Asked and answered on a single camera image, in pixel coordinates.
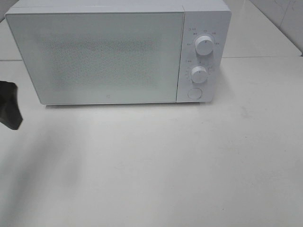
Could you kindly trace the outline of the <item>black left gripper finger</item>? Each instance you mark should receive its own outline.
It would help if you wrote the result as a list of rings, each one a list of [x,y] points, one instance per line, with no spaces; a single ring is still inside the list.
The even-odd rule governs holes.
[[[0,82],[0,122],[12,130],[18,130],[23,121],[17,94],[18,87],[15,83]]]

